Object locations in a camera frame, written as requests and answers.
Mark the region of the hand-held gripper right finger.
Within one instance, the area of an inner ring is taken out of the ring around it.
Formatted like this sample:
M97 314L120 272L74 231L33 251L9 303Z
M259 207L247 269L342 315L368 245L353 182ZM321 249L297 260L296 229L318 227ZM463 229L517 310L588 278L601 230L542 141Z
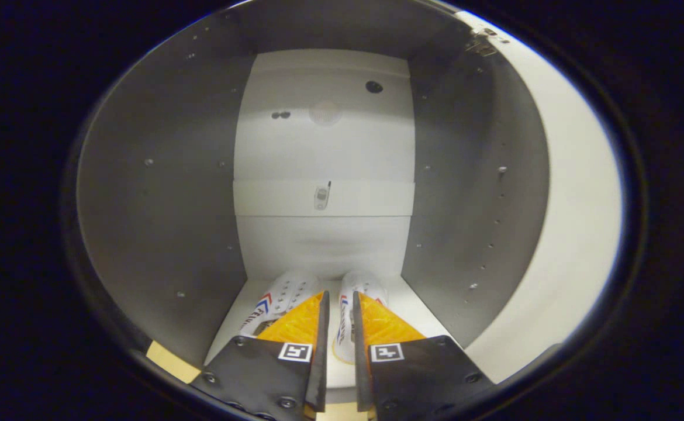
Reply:
M444 420L494 383L447 336L421 334L376 299L353 296L357 406L370 420Z

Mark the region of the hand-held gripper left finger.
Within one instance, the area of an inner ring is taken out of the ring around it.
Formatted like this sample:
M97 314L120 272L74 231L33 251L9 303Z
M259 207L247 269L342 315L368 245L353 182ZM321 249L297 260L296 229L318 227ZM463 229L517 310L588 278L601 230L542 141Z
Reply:
M248 420L314 420L325 410L328 291L308 298L256 338L235 336L191 382Z

